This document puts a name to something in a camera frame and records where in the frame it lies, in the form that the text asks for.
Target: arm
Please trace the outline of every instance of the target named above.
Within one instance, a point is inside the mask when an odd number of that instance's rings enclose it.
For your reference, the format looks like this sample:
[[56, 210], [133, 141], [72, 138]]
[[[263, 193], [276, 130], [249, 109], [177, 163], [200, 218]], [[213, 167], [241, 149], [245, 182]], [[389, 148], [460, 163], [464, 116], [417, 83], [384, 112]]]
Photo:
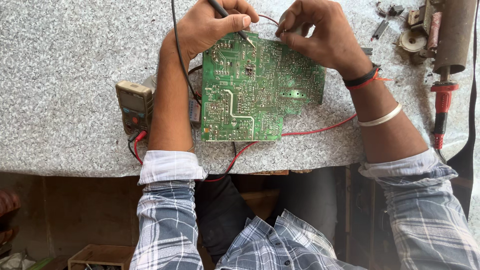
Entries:
[[[284, 30], [315, 25], [311, 37]], [[341, 6], [326, 0], [297, 0], [277, 35], [291, 48], [333, 68], [345, 80], [362, 77], [372, 63], [361, 51]], [[350, 92], [358, 120], [369, 122], [391, 112], [397, 102], [381, 81]], [[449, 179], [403, 112], [373, 127], [362, 127], [369, 163], [360, 172], [384, 189], [402, 269], [477, 269], [480, 251], [468, 230]]]
[[[215, 18], [207, 0], [199, 0], [178, 22], [185, 68], [198, 53], [230, 32], [258, 22], [245, 0], [221, 0], [230, 15]], [[186, 152], [193, 140], [188, 116], [187, 82], [180, 65], [175, 35], [165, 37], [158, 63], [155, 109], [139, 184], [146, 184], [138, 204], [140, 239], [130, 269], [201, 269], [193, 203], [194, 179], [207, 173], [197, 157]]]
[[[283, 32], [303, 25], [303, 34], [315, 25], [311, 37]], [[327, 68], [336, 69], [345, 80], [354, 80], [372, 70], [339, 3], [326, 0], [298, 0], [288, 9], [276, 32], [289, 47]], [[397, 106], [382, 81], [351, 91], [360, 122], [381, 118]], [[372, 163], [399, 160], [427, 150], [420, 133], [400, 112], [393, 119], [374, 127], [362, 127], [367, 159]]]

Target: black wristband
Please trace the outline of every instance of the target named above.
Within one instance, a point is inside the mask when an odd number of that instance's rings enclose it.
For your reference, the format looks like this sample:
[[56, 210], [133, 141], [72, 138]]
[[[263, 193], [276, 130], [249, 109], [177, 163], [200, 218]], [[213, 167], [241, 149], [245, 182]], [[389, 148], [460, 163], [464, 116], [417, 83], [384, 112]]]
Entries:
[[380, 68], [380, 66], [381, 65], [373, 64], [373, 69], [370, 72], [368, 72], [367, 74], [365, 74], [364, 76], [362, 76], [358, 79], [352, 80], [352, 81], [343, 80], [343, 82], [345, 83], [346, 87], [354, 87], [354, 86], [359, 86], [361, 84], [364, 84], [364, 83], [368, 82], [369, 80], [371, 80], [373, 78], [373, 76], [375, 76], [375, 73], [377, 72], [377, 69]]

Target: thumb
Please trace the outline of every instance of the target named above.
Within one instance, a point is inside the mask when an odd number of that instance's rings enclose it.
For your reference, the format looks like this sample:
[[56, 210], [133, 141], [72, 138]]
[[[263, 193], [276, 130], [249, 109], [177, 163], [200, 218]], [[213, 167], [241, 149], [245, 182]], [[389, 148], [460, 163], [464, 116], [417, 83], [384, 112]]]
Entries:
[[232, 14], [223, 19], [216, 20], [217, 29], [219, 34], [224, 35], [232, 32], [238, 32], [250, 25], [252, 19], [245, 14]]
[[292, 50], [309, 56], [310, 48], [312, 48], [311, 40], [307, 37], [302, 37], [301, 35], [293, 32], [284, 32], [280, 34], [280, 39], [285, 42], [288, 47]]

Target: hand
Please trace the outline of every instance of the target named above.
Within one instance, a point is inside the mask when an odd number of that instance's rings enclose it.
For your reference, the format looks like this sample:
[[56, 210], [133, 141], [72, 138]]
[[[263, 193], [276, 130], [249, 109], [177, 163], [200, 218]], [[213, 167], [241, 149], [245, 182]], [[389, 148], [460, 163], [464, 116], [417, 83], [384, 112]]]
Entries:
[[[305, 37], [315, 25], [311, 37]], [[302, 27], [302, 35], [288, 32]], [[345, 80], [360, 78], [372, 70], [339, 3], [329, 0], [296, 0], [288, 9], [276, 36], [291, 49], [324, 67], [338, 70]]]
[[[197, 54], [212, 47], [228, 33], [237, 32], [258, 22], [255, 9], [246, 0], [217, 0], [230, 14], [225, 18], [215, 11], [207, 0], [199, 0], [177, 23], [182, 56], [191, 60]], [[166, 44], [176, 46], [173, 30], [165, 37]]]

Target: printed circuit board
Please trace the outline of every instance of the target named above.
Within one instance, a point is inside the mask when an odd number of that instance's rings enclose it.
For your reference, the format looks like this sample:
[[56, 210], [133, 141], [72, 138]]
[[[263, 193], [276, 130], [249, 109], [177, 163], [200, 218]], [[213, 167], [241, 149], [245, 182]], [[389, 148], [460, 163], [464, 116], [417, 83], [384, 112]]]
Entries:
[[248, 32], [230, 33], [203, 52], [202, 141], [275, 141], [283, 117], [322, 103], [325, 68]]

